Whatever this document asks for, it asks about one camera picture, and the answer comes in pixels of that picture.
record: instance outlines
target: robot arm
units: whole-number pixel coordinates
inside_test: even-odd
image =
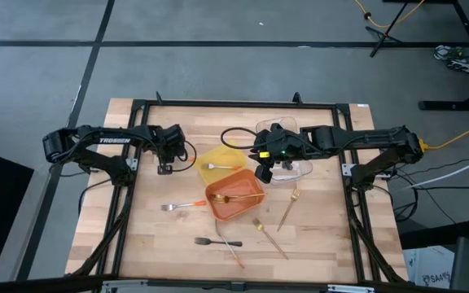
[[[255,176],[264,183],[272,177],[270,169],[277,163],[295,160],[328,159],[347,150],[386,149],[368,164],[350,170],[352,187],[371,188],[375,175],[398,163],[413,164],[423,157],[417,135],[406,127],[384,130],[347,131],[335,126],[312,126],[299,133],[272,124],[256,134],[251,159],[260,166]]]
[[[179,125],[163,129],[156,125],[136,126],[130,129],[112,129],[83,125],[75,129],[59,129],[42,139],[46,160],[52,164],[76,162],[89,173],[98,168],[110,175],[112,184],[127,186],[133,173],[126,160],[120,155],[107,157],[86,148],[94,144],[130,144],[143,151],[152,151],[159,157],[158,174],[171,174],[168,165],[174,158],[187,157],[184,143],[186,138]]]

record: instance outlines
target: yellow cable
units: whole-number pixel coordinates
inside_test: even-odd
[[[363,13],[367,13],[367,11],[365,10],[365,7],[363,7],[363,5],[358,1],[358,0],[354,0],[356,2],[357,5],[359,5],[359,7],[362,9]],[[412,13],[414,13],[414,11],[416,11],[423,3],[424,3],[425,0],[421,0],[421,2],[416,6],[414,7],[410,12],[408,12],[405,16],[401,17],[398,21],[396,21],[396,24],[400,24],[401,22],[405,21],[408,16],[410,16]],[[389,25],[381,25],[381,24],[377,24],[375,23],[373,20],[372,20],[372,17],[368,16],[367,19],[374,25],[376,26],[377,28],[388,28],[390,26]]]
[[[421,148],[423,148],[423,151],[425,150],[439,150],[443,147],[448,146],[450,143],[455,142],[456,140],[463,138],[464,136],[469,134],[469,130],[466,131],[465,133],[457,136],[456,138],[450,139],[448,142],[445,142],[441,144],[440,146],[429,146],[428,144],[424,143],[422,139],[419,139],[419,144],[421,145]]]

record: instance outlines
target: transparent lid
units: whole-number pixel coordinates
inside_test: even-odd
[[[260,132],[264,129],[270,130],[273,123],[280,124],[284,129],[298,133],[298,124],[292,117],[280,117],[271,120],[263,120],[256,125],[256,131]],[[313,165],[309,161],[293,161],[291,163],[280,162],[270,170],[273,176],[270,184],[277,185],[286,182],[297,181],[303,176],[313,171]]]

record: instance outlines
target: utensil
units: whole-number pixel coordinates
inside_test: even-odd
[[[202,237],[195,238],[195,244],[209,245],[211,243],[224,244],[222,241],[213,241],[209,238],[202,238]],[[236,246],[236,247],[242,247],[242,245],[243,245],[240,241],[229,241],[228,243],[229,243],[229,245]]]
[[[202,165],[202,168],[205,168],[205,169],[215,169],[215,168],[223,168],[223,169],[229,169],[229,170],[238,170],[242,167],[240,166],[218,166],[218,165],[215,165],[215,164],[203,164]]]
[[[265,194],[256,194],[256,195],[213,195],[213,203],[222,204],[222,203],[229,203],[231,200],[236,199],[246,199],[251,197],[262,196]]]
[[[280,231],[280,228],[282,228],[282,225],[283,225],[283,222],[285,221],[285,218],[287,217],[287,214],[289,213],[289,211],[291,210],[291,207],[292,207],[292,204],[298,200],[298,197],[300,197],[300,191],[297,190],[297,189],[294,189],[292,191],[292,195],[291,195],[291,202],[289,203],[289,206],[287,207],[287,210],[285,211],[285,213],[283,214],[283,218],[282,220],[280,221],[280,225],[278,225],[278,229],[276,231]]]
[[[258,220],[258,218],[254,218],[254,219],[252,219],[252,223],[258,229],[258,231],[263,232],[265,234],[265,236],[267,236],[267,238],[274,245],[274,247],[276,247],[276,249],[278,249],[278,251],[282,254],[282,256],[285,257],[286,260],[288,260],[289,258],[287,257],[285,252],[283,252],[283,250],[278,246],[278,244],[274,241],[274,239],[272,237],[270,237],[269,234],[267,234],[267,231],[264,230],[264,225],[261,224],[260,220]]]
[[[196,202],[196,203],[181,203],[181,204],[171,203],[171,204],[161,205],[160,209],[165,211],[165,212],[169,212],[169,211],[174,210],[175,208],[191,207],[191,206],[205,205],[205,204],[206,204],[205,200],[202,200],[202,201],[199,201],[199,202]]]
[[[224,240],[224,243],[226,243],[227,248],[229,248],[229,250],[233,254],[234,259],[236,260],[236,262],[242,267],[242,269],[245,269],[245,267],[242,265],[242,262],[240,261],[240,259],[236,255],[236,253],[233,251],[233,248],[231,248],[231,246],[229,246],[229,243],[227,242],[227,240],[222,235],[220,235],[220,231],[218,230],[218,220],[215,220],[215,231],[217,232],[218,237],[220,237],[222,240]]]

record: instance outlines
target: gold fork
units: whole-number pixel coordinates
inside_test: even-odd
[[[270,237],[267,231],[265,231],[264,225],[261,224],[260,220],[258,220],[258,218],[254,218],[252,219],[252,223],[258,229],[258,231],[262,232],[269,239],[269,241],[274,245],[274,247],[276,247],[276,250],[278,250],[286,260],[288,260],[289,258],[287,257],[285,252],[283,252],[282,248],[280,248],[280,246],[278,246],[276,241],[274,241],[274,239]]]
[[[220,203],[229,203],[231,200],[237,199],[246,199],[251,197],[262,196],[265,194],[256,194],[256,195],[213,195],[213,203],[220,204]]]
[[[283,214],[283,218],[282,220],[280,221],[280,225],[278,225],[278,229],[276,230],[277,232],[280,231],[280,228],[282,228],[282,225],[283,225],[283,222],[285,221],[285,218],[287,217],[287,214],[289,213],[289,211],[291,210],[291,207],[292,207],[292,204],[298,200],[298,198],[300,197],[300,191],[297,190],[297,189],[294,189],[292,191],[292,195],[291,195],[291,202],[289,203],[289,206],[287,207],[287,210],[285,211],[285,213]]]

